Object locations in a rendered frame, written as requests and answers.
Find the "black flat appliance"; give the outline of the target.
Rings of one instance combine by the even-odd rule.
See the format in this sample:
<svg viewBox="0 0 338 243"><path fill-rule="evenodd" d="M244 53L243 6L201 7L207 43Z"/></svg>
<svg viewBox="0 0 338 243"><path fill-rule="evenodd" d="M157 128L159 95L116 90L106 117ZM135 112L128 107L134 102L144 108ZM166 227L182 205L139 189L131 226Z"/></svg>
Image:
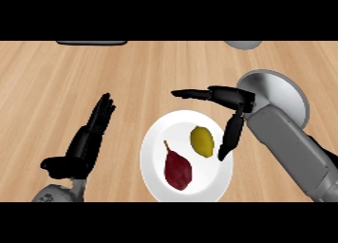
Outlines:
<svg viewBox="0 0 338 243"><path fill-rule="evenodd" d="M126 44L126 41L55 41L58 45L64 46L122 46Z"/></svg>

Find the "red pear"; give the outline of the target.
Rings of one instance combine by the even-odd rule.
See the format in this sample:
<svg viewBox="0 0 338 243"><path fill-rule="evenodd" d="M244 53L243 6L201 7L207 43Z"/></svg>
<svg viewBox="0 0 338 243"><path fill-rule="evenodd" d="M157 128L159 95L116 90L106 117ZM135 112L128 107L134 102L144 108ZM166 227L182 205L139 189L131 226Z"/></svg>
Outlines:
<svg viewBox="0 0 338 243"><path fill-rule="evenodd" d="M191 182L191 165L188 160L170 150L167 141L163 142L166 148L166 158L163 166L163 175L167 184L182 191Z"/></svg>

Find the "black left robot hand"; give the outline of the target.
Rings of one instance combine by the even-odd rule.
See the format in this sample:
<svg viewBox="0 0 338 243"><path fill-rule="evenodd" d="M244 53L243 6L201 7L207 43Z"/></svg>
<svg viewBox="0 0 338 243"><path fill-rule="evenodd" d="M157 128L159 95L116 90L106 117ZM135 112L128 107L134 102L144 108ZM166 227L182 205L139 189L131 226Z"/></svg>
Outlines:
<svg viewBox="0 0 338 243"><path fill-rule="evenodd" d="M85 179L89 175L114 108L110 94L104 93L98 99L86 124L79 127L73 135L66 154L61 157L47 158L41 162L41 168L47 171L51 178Z"/></svg>

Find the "yellow lemon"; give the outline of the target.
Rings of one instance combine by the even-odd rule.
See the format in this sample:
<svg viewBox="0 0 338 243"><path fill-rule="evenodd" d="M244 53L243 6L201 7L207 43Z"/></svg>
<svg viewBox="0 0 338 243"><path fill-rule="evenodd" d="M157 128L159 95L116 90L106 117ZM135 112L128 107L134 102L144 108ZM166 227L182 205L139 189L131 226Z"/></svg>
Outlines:
<svg viewBox="0 0 338 243"><path fill-rule="evenodd" d="M201 157L209 158L212 156L213 140L206 127L196 126L190 131L190 145Z"/></svg>

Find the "white plate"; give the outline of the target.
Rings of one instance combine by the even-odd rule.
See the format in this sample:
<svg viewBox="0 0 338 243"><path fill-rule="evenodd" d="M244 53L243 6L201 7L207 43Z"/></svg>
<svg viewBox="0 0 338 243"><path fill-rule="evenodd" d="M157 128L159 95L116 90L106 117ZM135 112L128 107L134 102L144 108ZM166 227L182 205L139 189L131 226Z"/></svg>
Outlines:
<svg viewBox="0 0 338 243"><path fill-rule="evenodd" d="M212 136L212 156L201 157L190 145L190 131L196 126L204 127ZM145 187L157 201L216 201L229 185L232 175L232 154L218 160L218 147L222 129L201 113L178 110L165 114L153 123L139 149L139 171ZM191 181L182 190L166 182L163 169L167 149L190 163Z"/></svg>

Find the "grey round object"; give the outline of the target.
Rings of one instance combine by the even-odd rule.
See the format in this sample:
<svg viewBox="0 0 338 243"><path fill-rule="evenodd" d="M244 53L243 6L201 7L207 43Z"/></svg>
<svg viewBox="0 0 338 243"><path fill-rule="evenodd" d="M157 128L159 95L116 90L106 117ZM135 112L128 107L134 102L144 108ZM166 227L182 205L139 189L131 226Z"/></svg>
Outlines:
<svg viewBox="0 0 338 243"><path fill-rule="evenodd" d="M260 41L225 41L225 44L234 49L247 50L259 46Z"/></svg>

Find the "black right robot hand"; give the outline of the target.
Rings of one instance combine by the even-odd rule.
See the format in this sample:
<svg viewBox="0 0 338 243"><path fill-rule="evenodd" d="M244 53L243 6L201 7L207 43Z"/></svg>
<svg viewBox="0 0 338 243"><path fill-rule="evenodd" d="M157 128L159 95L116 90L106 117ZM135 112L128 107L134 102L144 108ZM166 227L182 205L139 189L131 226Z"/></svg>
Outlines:
<svg viewBox="0 0 338 243"><path fill-rule="evenodd" d="M224 160L225 156L238 145L238 136L243 127L243 114L252 112L255 106L255 94L238 88L219 85L209 86L206 90L173 90L170 94L182 99L210 101L235 111L232 117L227 121L222 142L218 148L218 160Z"/></svg>

